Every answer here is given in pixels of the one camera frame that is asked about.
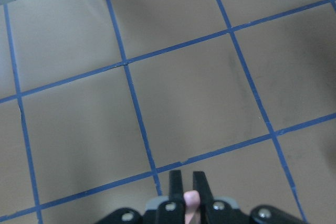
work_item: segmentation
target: tan floor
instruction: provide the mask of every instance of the tan floor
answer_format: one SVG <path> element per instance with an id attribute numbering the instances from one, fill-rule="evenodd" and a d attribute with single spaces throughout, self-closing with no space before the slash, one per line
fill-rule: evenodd
<path id="1" fill-rule="evenodd" d="M 335 1 L 1 6 L 0 222 L 143 213 L 181 169 L 246 213 L 334 223 Z"/>

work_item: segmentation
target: screw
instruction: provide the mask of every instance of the screw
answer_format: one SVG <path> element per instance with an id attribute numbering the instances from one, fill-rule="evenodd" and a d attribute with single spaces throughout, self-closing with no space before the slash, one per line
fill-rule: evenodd
<path id="1" fill-rule="evenodd" d="M 268 210 L 267 208 L 261 208 L 258 211 L 258 214 L 259 214 L 260 217 L 265 218 L 265 219 L 271 218 L 271 216 L 272 216 L 270 210 Z"/>
<path id="2" fill-rule="evenodd" d="M 225 205 L 222 201 L 215 201 L 212 206 L 215 210 L 223 210 L 225 208 Z"/>
<path id="3" fill-rule="evenodd" d="M 134 217 L 134 215 L 133 215 L 132 212 L 127 212 L 126 214 L 123 214 L 123 215 L 121 216 L 121 220 L 122 220 L 122 221 L 130 221 L 130 220 L 133 219 L 133 217 Z"/>
<path id="4" fill-rule="evenodd" d="M 166 210 L 167 211 L 174 211 L 175 208 L 176 208 L 176 203 L 174 203 L 174 202 L 171 202 L 171 203 L 166 205 Z"/>

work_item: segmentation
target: metal bolt head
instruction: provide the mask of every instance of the metal bolt head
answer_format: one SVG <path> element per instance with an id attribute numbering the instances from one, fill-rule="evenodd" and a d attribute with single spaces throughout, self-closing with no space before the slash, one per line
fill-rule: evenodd
<path id="1" fill-rule="evenodd" d="M 175 208 L 176 208 L 176 203 L 174 203 L 174 202 L 168 203 L 165 206 L 165 208 L 166 208 L 166 211 L 174 211 Z"/>
<path id="2" fill-rule="evenodd" d="M 134 214 L 132 212 L 127 212 L 126 214 L 123 214 L 121 216 L 122 221 L 131 221 L 134 217 Z"/>
<path id="3" fill-rule="evenodd" d="M 225 208 L 225 205 L 222 201 L 215 201 L 212 206 L 215 210 L 223 210 Z"/>
<path id="4" fill-rule="evenodd" d="M 269 219 L 272 216 L 270 210 L 268 210 L 267 208 L 261 208 L 258 211 L 258 214 L 259 214 L 260 217 L 265 218 L 265 219 Z"/>

